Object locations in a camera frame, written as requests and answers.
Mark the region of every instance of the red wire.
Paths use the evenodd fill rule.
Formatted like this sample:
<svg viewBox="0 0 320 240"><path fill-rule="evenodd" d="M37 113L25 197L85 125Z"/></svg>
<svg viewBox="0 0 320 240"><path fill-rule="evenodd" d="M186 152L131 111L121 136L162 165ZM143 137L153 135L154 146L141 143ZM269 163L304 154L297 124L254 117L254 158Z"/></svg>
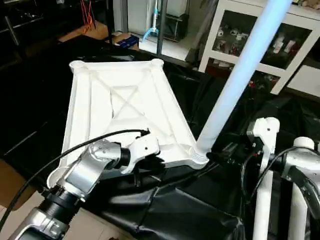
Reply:
<svg viewBox="0 0 320 240"><path fill-rule="evenodd" d="M84 0L80 0L82 20L85 25L84 33L86 33L92 26L92 16L91 16L91 0L89 1L89 6L87 7Z"/></svg>

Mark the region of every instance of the floor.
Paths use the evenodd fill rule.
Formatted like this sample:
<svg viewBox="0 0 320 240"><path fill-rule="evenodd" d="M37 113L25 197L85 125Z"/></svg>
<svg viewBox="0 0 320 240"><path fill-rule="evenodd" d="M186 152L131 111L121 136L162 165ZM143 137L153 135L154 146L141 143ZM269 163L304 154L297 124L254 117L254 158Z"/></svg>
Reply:
<svg viewBox="0 0 320 240"><path fill-rule="evenodd" d="M38 206L43 199L38 192L35 192L21 208L12 212L1 231L0 240L7 240L31 209ZM5 210L5 208L0 206L0 218L2 218ZM84 209L80 209L71 221L70 229L64 240L109 240L111 238L134 240L129 233Z"/></svg>
<svg viewBox="0 0 320 240"><path fill-rule="evenodd" d="M193 44L195 34L188 33L188 35L179 42L174 42L168 39L163 40L162 54L174 59L185 61L186 56ZM140 38L139 48L146 52L157 53L157 41L155 36L149 36L146 40L142 41L142 36L137 35Z"/></svg>

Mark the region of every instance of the white shelf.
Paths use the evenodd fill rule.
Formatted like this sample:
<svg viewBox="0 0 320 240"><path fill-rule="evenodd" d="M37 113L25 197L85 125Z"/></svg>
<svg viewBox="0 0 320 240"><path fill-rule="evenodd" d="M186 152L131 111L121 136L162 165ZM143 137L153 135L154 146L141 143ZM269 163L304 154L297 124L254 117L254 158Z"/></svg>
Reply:
<svg viewBox="0 0 320 240"><path fill-rule="evenodd" d="M288 84L288 88L320 98L320 81L315 76L320 76L320 69L303 65Z"/></svg>
<svg viewBox="0 0 320 240"><path fill-rule="evenodd" d="M230 0L230 1L253 5L253 6L262 7L262 8L267 3L267 0ZM292 4L288 13L294 14L300 17L320 21L320 10L315 10L311 7L297 6Z"/></svg>
<svg viewBox="0 0 320 240"><path fill-rule="evenodd" d="M226 54L223 52L219 52L219 51L211 51L210 54L210 58L213 59L217 59L220 61L225 61L227 63L231 63L231 64L236 64L239 57L234 56L234 55L230 55L230 54ZM286 72L286 70L275 67L275 66L270 66L270 65L266 65L263 63L260 63L256 69L259 72L263 72L266 74L271 74L277 77L282 77L284 75L284 73Z"/></svg>
<svg viewBox="0 0 320 240"><path fill-rule="evenodd" d="M200 72L206 71L209 58L225 61L232 64L236 64L239 59L237 56L212 50L225 11L232 11L239 14L259 17L266 3L267 0L219 0L199 66ZM319 39L320 11L309 7L291 5L282 23L303 29L309 29L310 34L286 69L281 69L262 63L258 65L256 69L257 71L280 77L278 82L271 90L271 93L276 95L279 94L281 89L295 74L295 71L297 70L301 62L304 60L308 52Z"/></svg>

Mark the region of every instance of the black fabric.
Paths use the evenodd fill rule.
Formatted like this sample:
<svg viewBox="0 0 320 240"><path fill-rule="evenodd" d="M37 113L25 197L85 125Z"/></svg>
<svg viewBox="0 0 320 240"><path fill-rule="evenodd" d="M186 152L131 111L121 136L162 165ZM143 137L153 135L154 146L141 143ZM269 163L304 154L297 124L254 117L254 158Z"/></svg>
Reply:
<svg viewBox="0 0 320 240"><path fill-rule="evenodd" d="M115 47L109 50L103 42L80 36L28 62L1 71L1 157L29 178L60 154L72 83L69 62L76 59L114 62L152 58L128 49ZM197 137L226 80L168 62L164 64L164 71ZM231 134L243 134L249 122L258 117L280 120L277 152L291 147L297 136L319 141L319 116L320 109L314 102L248 88L213 151L221 152L230 142ZM251 239L254 205L242 205L237 164L243 157L245 152L236 151L232 156L236 164L211 162L210 167L200 171L182 166L144 172L139 176L139 187L135 186L137 179L133 175L104 180L94 189L84 207L140 240ZM35 184L43 186L52 169L44 172ZM257 167L253 166L248 175L248 189L256 177ZM284 200L290 187L279 177L275 178L269 239L285 236L288 232L289 213L283 204L288 206L288 199Z"/></svg>

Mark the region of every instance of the wire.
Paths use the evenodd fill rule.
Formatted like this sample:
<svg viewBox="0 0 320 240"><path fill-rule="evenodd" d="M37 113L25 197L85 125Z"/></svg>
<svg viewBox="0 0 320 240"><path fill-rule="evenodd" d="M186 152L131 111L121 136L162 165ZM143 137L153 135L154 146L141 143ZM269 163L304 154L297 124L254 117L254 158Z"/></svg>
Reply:
<svg viewBox="0 0 320 240"><path fill-rule="evenodd" d="M241 192L242 192L242 196L244 199L245 203L249 203L248 199L247 199L247 190L246 190L246 186L245 186L245 174L246 174L246 168L247 165L250 161L250 159L256 154L256 150L252 151L248 157L244 160L243 164L241 165L241 170L240 170L240 184L241 184Z"/></svg>
<svg viewBox="0 0 320 240"><path fill-rule="evenodd" d="M309 148L309 147L304 147L304 146L292 146L292 147L289 147L281 152L279 152L272 160L271 162L266 166L266 168L263 170L263 172L261 173L261 175L259 176L258 178L258 181L252 191L252 194L249 198L249 203L252 201L252 199L254 198L262 180L264 179L264 177L266 176L267 172L270 170L270 168L272 167L272 165L275 163L275 161L282 157L284 154L286 154L287 152L290 152L292 150L296 150L296 149L306 149L306 150L310 150L311 152L313 152L314 154L316 154L318 157L320 157L320 152L312 149L312 148Z"/></svg>
<svg viewBox="0 0 320 240"><path fill-rule="evenodd" d="M208 165L206 168L200 170L200 171L196 171L193 175L191 175L191 177L196 177L196 178L200 178L203 175L207 174L208 172L214 170L215 168L217 168L219 166L218 163L213 162L210 165Z"/></svg>
<svg viewBox="0 0 320 240"><path fill-rule="evenodd" d="M1 230L3 229L5 222L7 220L7 218L9 217L10 212L12 211L12 209L14 208L14 206L16 205L18 199L20 198L20 196L22 195L22 193L26 190L26 188L28 187L28 185L30 184L30 182L37 176L39 175L45 168L47 168L48 166L50 166L51 164L53 164L55 161L59 160L60 158L63 158L64 156L68 155L69 153L82 148L88 144L92 144L98 140L113 136L113 135L117 135L117 134L124 134L124 133L141 133L141 135L144 135L146 133L148 133L148 131L146 130L141 130L141 129L127 129L127 130L120 130L120 131L114 131L114 132L110 132L98 137L95 137L91 140L85 141L83 143L80 143L70 149L68 149L67 151L63 152L61 155L57 156L56 158L54 158L53 160L51 160L50 162L48 162L46 165L44 165L42 168L40 168L32 177L30 177L25 183L24 185L20 188L20 190L17 192L17 194L14 196L14 198L12 199L12 201L10 202L8 208L6 209L3 217L1 218L0 221L0 233Z"/></svg>
<svg viewBox="0 0 320 240"><path fill-rule="evenodd" d="M91 29L92 24L94 24L94 28L96 28L96 23L93 23L93 10L91 6L91 0L88 0L88 4L85 3L85 0L80 0L81 12L82 12L82 20L84 24L84 33Z"/></svg>

